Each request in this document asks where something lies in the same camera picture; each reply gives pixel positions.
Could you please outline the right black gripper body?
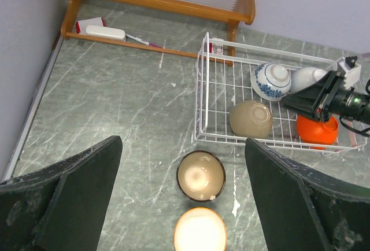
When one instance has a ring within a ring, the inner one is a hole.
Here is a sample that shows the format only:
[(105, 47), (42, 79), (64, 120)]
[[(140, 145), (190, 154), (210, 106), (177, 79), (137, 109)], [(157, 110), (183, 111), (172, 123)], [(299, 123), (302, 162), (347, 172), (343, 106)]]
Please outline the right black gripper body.
[(314, 116), (326, 122), (332, 114), (349, 121), (369, 123), (369, 94), (344, 88), (344, 74), (329, 71), (314, 84), (318, 95), (314, 102)]

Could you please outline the brown bowl cream inside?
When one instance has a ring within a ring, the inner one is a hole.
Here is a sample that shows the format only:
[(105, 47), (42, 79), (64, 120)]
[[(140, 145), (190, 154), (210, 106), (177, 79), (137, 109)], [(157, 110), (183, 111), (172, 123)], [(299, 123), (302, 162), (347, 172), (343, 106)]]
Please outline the brown bowl cream inside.
[(184, 213), (173, 233), (175, 250), (226, 250), (227, 241), (227, 228), (222, 218), (204, 207)]

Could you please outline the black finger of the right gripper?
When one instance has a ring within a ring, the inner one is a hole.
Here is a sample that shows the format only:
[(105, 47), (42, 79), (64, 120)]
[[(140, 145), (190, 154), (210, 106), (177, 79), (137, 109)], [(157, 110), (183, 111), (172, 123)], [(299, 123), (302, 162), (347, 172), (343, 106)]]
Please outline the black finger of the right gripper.
[(320, 122), (320, 114), (317, 113), (317, 110), (320, 100), (324, 95), (321, 91), (328, 80), (325, 76), (315, 84), (298, 91), (297, 93), (289, 93), (283, 97), (282, 104), (284, 108), (292, 110), (296, 114), (315, 122)]

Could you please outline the dark bowl beige inside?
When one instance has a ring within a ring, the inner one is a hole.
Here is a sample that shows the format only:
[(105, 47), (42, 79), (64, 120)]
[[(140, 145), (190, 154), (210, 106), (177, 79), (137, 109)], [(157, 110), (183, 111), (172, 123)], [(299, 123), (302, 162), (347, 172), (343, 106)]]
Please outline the dark bowl beige inside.
[(176, 169), (176, 181), (188, 199), (196, 202), (213, 201), (224, 189), (225, 168), (214, 154), (196, 150), (181, 159)]

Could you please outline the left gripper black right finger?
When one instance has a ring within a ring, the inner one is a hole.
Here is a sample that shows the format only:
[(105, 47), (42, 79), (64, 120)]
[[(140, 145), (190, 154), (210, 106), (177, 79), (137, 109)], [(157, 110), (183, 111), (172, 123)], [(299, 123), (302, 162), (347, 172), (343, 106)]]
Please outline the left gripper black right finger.
[(369, 188), (251, 138), (245, 160), (268, 250), (369, 250)]

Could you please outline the white wire dish rack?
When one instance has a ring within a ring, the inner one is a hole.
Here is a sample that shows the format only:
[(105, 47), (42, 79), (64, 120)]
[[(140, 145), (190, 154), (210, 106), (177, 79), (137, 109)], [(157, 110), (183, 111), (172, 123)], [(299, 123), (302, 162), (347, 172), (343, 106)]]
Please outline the white wire dish rack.
[[(210, 52), (210, 43), (222, 43), (223, 55)], [(323, 153), (340, 153), (364, 147), (369, 139), (339, 126), (333, 145), (318, 145), (301, 141), (296, 132), (297, 114), (280, 102), (262, 99), (250, 82), (252, 70), (266, 62), (284, 66), (290, 73), (303, 67), (317, 67), (326, 71), (338, 69), (336, 61), (234, 43), (206, 34), (197, 54), (196, 97), (193, 140), (229, 145), (243, 145), (246, 138), (236, 136), (229, 125), (229, 113), (238, 103), (248, 100), (262, 102), (273, 118), (272, 132), (262, 142), (269, 147)]]

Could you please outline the white ceramic bowl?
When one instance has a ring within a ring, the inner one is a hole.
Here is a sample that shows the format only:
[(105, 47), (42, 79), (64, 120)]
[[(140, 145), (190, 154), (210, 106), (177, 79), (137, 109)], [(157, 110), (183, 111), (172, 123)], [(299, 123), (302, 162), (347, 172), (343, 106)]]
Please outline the white ceramic bowl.
[(316, 67), (304, 67), (291, 74), (290, 93), (297, 93), (323, 78), (327, 71)]

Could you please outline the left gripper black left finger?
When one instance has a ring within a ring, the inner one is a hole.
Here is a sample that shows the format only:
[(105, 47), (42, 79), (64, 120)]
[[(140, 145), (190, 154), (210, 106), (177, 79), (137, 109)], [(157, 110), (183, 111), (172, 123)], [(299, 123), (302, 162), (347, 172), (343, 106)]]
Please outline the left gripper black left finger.
[(1, 250), (96, 250), (122, 150), (110, 136), (1, 182)]

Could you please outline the blue patterned white bowl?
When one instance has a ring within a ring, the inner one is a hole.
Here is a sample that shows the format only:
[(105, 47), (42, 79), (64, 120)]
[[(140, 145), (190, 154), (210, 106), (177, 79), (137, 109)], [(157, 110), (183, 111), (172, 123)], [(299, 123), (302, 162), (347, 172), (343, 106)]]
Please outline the blue patterned white bowl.
[(284, 66), (267, 62), (252, 70), (250, 82), (262, 99), (278, 102), (290, 91), (291, 75)]

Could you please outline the glossy black bowl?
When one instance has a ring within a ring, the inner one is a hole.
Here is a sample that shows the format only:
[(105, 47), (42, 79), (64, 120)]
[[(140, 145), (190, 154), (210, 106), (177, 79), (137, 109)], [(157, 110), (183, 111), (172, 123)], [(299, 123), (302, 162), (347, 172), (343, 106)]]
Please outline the glossy black bowl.
[(272, 132), (272, 123), (270, 110), (255, 100), (236, 104), (229, 115), (232, 132), (244, 138), (266, 138)]

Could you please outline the orange red bowl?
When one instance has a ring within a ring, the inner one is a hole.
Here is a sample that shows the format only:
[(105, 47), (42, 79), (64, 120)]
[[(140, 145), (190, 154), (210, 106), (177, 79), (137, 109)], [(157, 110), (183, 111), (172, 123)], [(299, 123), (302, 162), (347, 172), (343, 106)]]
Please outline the orange red bowl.
[(323, 123), (298, 115), (296, 129), (301, 141), (305, 143), (333, 145), (338, 137), (339, 124), (333, 116)]

